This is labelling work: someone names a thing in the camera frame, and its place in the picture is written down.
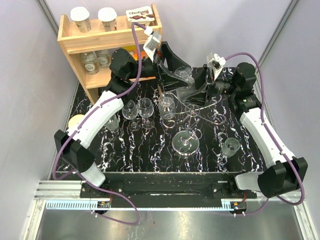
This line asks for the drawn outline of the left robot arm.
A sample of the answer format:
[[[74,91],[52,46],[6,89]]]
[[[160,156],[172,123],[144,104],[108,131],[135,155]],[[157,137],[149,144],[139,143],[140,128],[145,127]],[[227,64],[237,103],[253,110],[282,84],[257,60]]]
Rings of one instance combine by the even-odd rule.
[[[128,90],[118,95],[104,91],[95,105],[84,115],[83,120],[68,131],[58,130],[54,135],[57,148],[55,164],[59,159],[63,159],[71,165],[91,186],[91,192],[98,198],[107,195],[109,186],[105,183],[105,175],[95,163],[95,157],[87,148],[107,121],[123,108],[124,102],[121,97],[132,91],[137,83],[135,81]]]

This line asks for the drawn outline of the round yellow wooden coaster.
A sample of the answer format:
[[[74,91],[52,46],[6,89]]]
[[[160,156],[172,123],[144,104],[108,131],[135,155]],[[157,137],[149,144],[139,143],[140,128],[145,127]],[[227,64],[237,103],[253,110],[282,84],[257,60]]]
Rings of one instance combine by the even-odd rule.
[[[80,123],[84,119],[84,117],[85,116],[83,114],[76,114],[72,116],[68,121],[67,127],[72,128],[76,126],[78,123]]]

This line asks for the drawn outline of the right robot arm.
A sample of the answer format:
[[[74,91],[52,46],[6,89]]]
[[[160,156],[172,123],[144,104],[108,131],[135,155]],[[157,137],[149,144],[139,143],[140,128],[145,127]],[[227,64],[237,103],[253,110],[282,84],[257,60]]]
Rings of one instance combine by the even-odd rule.
[[[244,172],[227,186],[228,194],[239,198],[246,190],[262,193],[266,198],[278,197],[300,190],[299,205],[305,198],[303,180],[308,169],[304,157],[296,157],[290,151],[265,116],[264,105],[254,93],[257,80],[255,67],[247,62],[239,63],[229,79],[219,79],[219,71],[205,64],[192,74],[195,89],[205,105],[214,94],[227,95],[231,112],[249,131],[262,153],[266,170]]]

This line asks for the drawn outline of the chrome wine glass rack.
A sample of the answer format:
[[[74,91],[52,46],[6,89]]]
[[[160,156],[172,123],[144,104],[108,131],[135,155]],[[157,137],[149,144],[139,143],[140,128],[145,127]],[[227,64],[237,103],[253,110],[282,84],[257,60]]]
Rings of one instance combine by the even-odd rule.
[[[171,139],[172,149],[182,157],[192,156],[200,149],[200,139],[203,137],[203,132],[198,127],[199,122],[203,120],[213,125],[221,125],[226,121],[221,114],[215,114],[213,119],[201,115],[202,110],[215,106],[222,98],[214,99],[213,103],[201,107],[180,101],[172,91],[161,94],[163,93],[172,95],[175,102],[175,114],[172,119],[161,117],[162,123],[168,129],[175,127],[180,129]]]

